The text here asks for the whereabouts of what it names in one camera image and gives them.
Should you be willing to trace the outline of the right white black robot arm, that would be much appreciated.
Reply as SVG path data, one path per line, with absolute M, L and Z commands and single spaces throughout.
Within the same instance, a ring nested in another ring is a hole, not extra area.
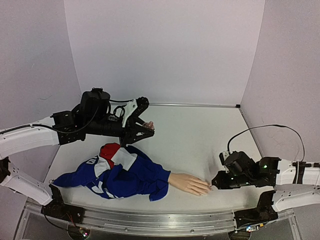
M 263 157 L 254 161 L 243 151 L 224 151 L 219 158 L 224 169 L 218 171 L 211 181 L 217 189 L 273 188 L 260 195 L 259 209 L 265 204 L 273 212 L 281 212 L 320 202 L 318 162 L 290 161 L 279 157 Z

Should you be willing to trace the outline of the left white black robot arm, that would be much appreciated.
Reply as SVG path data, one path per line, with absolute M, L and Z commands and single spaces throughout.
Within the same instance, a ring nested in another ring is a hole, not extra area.
M 9 156 L 43 147 L 65 145 L 84 141 L 86 135 L 119 138 L 125 147 L 152 137 L 154 130 L 144 126 L 140 115 L 149 107 L 146 97 L 118 101 L 112 109 L 113 100 L 102 88 L 93 88 L 82 94 L 80 103 L 73 110 L 61 111 L 42 120 L 1 130 L 0 132 L 0 184 L 21 193 L 42 206 L 47 206 L 56 218 L 64 218 L 67 206 L 54 198 L 58 189 L 39 182 L 19 170 Z

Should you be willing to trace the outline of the blue red white jacket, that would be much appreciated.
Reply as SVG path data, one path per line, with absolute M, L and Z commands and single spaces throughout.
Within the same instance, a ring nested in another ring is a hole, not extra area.
M 138 148 L 107 143 L 100 148 L 98 155 L 52 183 L 62 188 L 83 186 L 109 200 L 147 195 L 154 202 L 167 195 L 169 176 L 170 171 L 154 163 Z

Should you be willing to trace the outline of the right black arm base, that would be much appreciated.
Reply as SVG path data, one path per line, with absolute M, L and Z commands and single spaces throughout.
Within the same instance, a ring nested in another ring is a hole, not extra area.
M 255 208 L 237 210 L 234 219 L 237 229 L 247 226 L 265 224 L 278 219 L 278 213 L 273 209 L 273 196 L 275 190 L 263 192 Z

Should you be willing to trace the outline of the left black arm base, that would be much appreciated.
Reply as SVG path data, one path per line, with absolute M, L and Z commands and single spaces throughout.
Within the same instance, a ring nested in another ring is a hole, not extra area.
M 80 206 L 65 203 L 60 190 L 53 184 L 49 184 L 49 187 L 52 192 L 52 201 L 42 206 L 41 213 L 46 217 L 81 224 L 84 219 L 85 209 Z

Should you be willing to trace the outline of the clear nail polish bottle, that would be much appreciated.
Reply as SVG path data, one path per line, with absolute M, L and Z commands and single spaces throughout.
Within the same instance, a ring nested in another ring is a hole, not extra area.
M 153 121 L 145 122 L 142 126 L 145 127 L 145 128 L 148 128 L 148 129 L 154 129 L 155 128 Z

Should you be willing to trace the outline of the mannequin hand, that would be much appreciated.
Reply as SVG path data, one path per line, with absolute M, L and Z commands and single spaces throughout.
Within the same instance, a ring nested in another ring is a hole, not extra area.
M 168 177 L 168 183 L 183 192 L 195 196 L 206 195 L 211 190 L 211 185 L 208 182 L 186 173 L 171 172 Z

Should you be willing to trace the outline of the aluminium front rail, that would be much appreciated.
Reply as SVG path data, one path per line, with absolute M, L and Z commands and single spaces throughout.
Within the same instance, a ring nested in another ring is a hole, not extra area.
M 300 240 L 301 231 L 293 210 L 278 213 L 278 219 L 238 229 L 233 210 L 227 211 L 127 211 L 79 206 L 85 209 L 82 223 L 45 216 L 42 205 L 28 199 L 15 230 L 16 240 L 94 240 L 98 234 L 120 237 L 196 238 L 222 236 L 232 240 Z

